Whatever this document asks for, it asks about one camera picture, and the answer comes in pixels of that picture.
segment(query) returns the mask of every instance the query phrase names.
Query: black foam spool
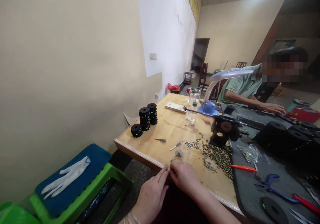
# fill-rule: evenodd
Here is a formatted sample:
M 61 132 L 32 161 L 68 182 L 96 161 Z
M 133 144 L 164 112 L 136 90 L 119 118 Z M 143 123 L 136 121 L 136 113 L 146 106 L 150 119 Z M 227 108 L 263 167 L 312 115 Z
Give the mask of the black foam spool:
M 142 107 L 139 110 L 140 125 L 143 131 L 150 129 L 150 109 L 148 107 Z
M 302 134 L 306 135 L 309 139 L 313 137 L 313 133 L 310 130 L 299 125 L 292 125 L 291 127 L 289 127 L 289 130 L 301 132 Z
M 286 134 L 282 138 L 275 140 L 268 149 L 274 156 L 288 159 L 292 150 L 303 147 L 308 141 L 309 138 L 301 132 L 287 130 Z
M 314 137 L 320 138 L 320 132 L 313 132 Z
M 291 151 L 289 162 L 308 172 L 318 172 L 320 166 L 320 138 L 313 138 L 312 141 Z
M 140 124 L 134 124 L 131 127 L 131 134 L 133 137 L 140 137 L 142 135 L 142 128 Z
M 305 122 L 305 121 L 298 121 L 297 122 L 300 126 L 307 128 L 309 130 L 317 130 L 317 126 L 315 124 L 312 124 L 311 122 Z
M 253 140 L 260 146 L 267 148 L 277 138 L 284 136 L 286 131 L 287 128 L 284 125 L 271 121 L 253 138 Z
M 150 124 L 155 125 L 158 123 L 157 104 L 150 103 L 148 108 L 150 109 Z
M 278 203 L 270 197 L 262 197 L 261 204 L 267 216 L 277 224 L 289 224 L 288 217 Z

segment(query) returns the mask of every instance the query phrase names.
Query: person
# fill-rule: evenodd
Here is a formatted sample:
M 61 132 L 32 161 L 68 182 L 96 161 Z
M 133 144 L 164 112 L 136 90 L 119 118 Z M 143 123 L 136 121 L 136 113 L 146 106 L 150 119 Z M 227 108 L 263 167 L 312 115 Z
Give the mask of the person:
M 119 224 L 149 224 L 159 214 L 169 188 L 168 175 L 176 186 L 193 199 L 210 223 L 239 224 L 240 222 L 197 179 L 189 163 L 171 162 L 170 170 L 164 167 L 156 176 L 146 181 L 140 189 L 137 203 Z
M 217 102 L 239 106 L 254 107 L 261 111 L 286 114 L 283 106 L 263 103 L 254 96 L 262 81 L 282 82 L 296 81 L 302 73 L 304 63 L 308 61 L 308 53 L 301 47 L 290 47 L 274 52 L 262 64 L 243 67 L 251 69 L 251 75 L 230 78 L 221 89 Z

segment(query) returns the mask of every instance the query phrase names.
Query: black cutting mat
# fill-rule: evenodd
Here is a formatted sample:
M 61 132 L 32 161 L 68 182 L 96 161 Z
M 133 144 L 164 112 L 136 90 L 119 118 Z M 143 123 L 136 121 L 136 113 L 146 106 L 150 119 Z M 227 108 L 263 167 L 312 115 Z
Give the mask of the black cutting mat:
M 222 109 L 224 110 L 227 105 L 222 104 Z M 287 128 L 291 126 L 290 123 L 282 120 L 279 117 L 271 117 L 268 115 L 261 116 L 257 114 L 254 110 L 236 107 L 236 110 L 240 113 L 241 116 L 251 119 L 257 120 L 265 125 L 269 121 L 277 121 L 282 123 Z M 239 115 L 237 112 L 233 112 L 231 116 L 237 117 Z M 243 136 L 239 138 L 236 142 L 231 142 L 232 148 L 234 149 L 234 154 L 232 155 L 233 164 L 235 165 L 243 165 L 243 166 L 250 166 L 254 167 L 253 161 L 251 164 L 248 163 L 241 151 L 238 147 L 247 147 L 248 142 L 259 132 L 256 129 L 244 126 L 244 128 L 250 133 L 249 136 Z M 291 197 L 293 193 L 300 195 L 301 197 L 305 198 L 313 205 L 319 207 L 316 202 L 312 199 L 310 194 L 307 190 L 304 189 L 293 177 L 293 172 L 289 167 L 286 167 L 284 163 L 281 163 L 276 158 L 273 158 L 272 155 L 266 153 L 269 157 L 271 164 L 257 164 L 259 175 L 265 179 L 268 174 L 274 173 L 278 174 L 280 178 L 275 179 L 272 183 L 272 187 L 283 193 L 284 195 Z M 313 223 L 320 223 L 320 217 L 318 217 L 313 212 L 309 211 L 306 207 L 301 204 L 291 204 L 279 196 L 275 195 L 274 193 L 268 193 L 267 191 L 258 191 L 255 187 L 255 184 L 259 184 L 259 182 L 254 178 L 254 173 L 247 172 L 239 169 L 233 168 L 233 180 L 234 180 L 234 187 L 236 191 L 236 197 L 238 201 L 238 205 L 241 211 L 249 218 L 254 219 L 259 223 L 273 223 L 272 220 L 268 218 L 268 216 L 264 213 L 261 207 L 261 198 L 262 197 L 270 197 L 275 200 L 287 214 L 289 223 L 300 223 L 297 219 L 295 219 L 290 213 L 290 208 L 297 211 L 307 219 L 309 219 Z

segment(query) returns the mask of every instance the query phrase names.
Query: blue pliers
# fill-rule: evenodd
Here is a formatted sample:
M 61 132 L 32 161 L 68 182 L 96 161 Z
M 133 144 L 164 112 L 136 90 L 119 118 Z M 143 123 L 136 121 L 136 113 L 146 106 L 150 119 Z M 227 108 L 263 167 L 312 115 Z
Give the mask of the blue pliers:
M 263 184 L 263 185 L 259 185 L 259 184 L 255 184 L 255 186 L 259 186 L 259 187 L 262 187 L 262 188 L 259 188 L 258 190 L 266 190 L 267 192 L 273 192 L 275 194 L 277 194 L 278 196 L 280 196 L 281 198 L 283 198 L 284 200 L 288 201 L 288 202 L 291 202 L 291 203 L 296 203 L 296 204 L 299 204 L 300 201 L 297 200 L 297 199 L 294 199 L 294 198 L 290 198 L 290 197 L 287 197 L 286 195 L 278 192 L 277 190 L 273 189 L 271 187 L 271 183 L 272 183 L 272 180 L 273 179 L 276 179 L 276 178 L 279 178 L 280 176 L 277 175 L 277 174 L 269 174 L 267 176 L 267 181 L 262 181 L 262 179 L 260 178 L 260 182 Z

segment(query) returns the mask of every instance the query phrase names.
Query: bracelet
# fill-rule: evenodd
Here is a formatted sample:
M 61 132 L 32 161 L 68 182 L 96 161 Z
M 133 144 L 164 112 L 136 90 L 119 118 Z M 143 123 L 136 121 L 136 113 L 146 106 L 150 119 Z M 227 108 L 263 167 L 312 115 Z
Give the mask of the bracelet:
M 133 217 L 133 219 L 134 219 L 138 224 L 140 224 L 140 222 L 139 222 L 138 219 L 132 214 L 132 212 L 129 211 L 129 213 L 131 214 L 131 216 Z

